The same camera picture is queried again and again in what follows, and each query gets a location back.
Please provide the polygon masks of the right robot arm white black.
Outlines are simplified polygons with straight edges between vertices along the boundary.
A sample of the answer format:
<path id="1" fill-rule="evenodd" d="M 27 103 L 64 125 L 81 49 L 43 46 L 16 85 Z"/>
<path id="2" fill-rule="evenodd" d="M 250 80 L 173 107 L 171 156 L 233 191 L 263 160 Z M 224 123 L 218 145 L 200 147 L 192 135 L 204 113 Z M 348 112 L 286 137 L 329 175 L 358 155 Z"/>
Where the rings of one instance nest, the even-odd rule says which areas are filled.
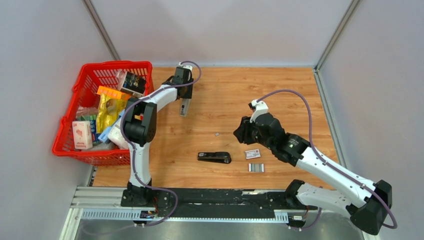
<path id="1" fill-rule="evenodd" d="M 315 206 L 338 213 L 363 232 L 378 235 L 385 225 L 393 204 L 392 186 L 381 179 L 373 182 L 326 157 L 299 135 L 285 132 L 270 113 L 255 120 L 244 116 L 233 132 L 241 144 L 260 144 L 279 161 L 303 169 L 325 181 L 334 189 L 321 189 L 295 179 L 287 187 L 286 205 L 299 209 Z"/>

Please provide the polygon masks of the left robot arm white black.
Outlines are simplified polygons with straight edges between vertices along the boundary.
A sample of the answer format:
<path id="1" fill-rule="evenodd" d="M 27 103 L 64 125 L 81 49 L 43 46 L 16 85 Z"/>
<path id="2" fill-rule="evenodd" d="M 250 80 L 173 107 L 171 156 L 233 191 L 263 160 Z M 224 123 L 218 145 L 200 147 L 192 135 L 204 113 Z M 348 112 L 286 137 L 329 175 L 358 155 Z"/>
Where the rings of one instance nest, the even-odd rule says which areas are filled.
<path id="1" fill-rule="evenodd" d="M 188 115 L 193 94 L 193 68 L 181 62 L 157 90 L 141 98 L 131 98 L 121 117 L 120 130 L 130 150 L 131 174 L 123 191 L 121 206 L 148 207 L 153 201 L 150 173 L 150 145 L 157 131 L 158 112 L 166 105 L 182 100 L 179 114 Z"/>

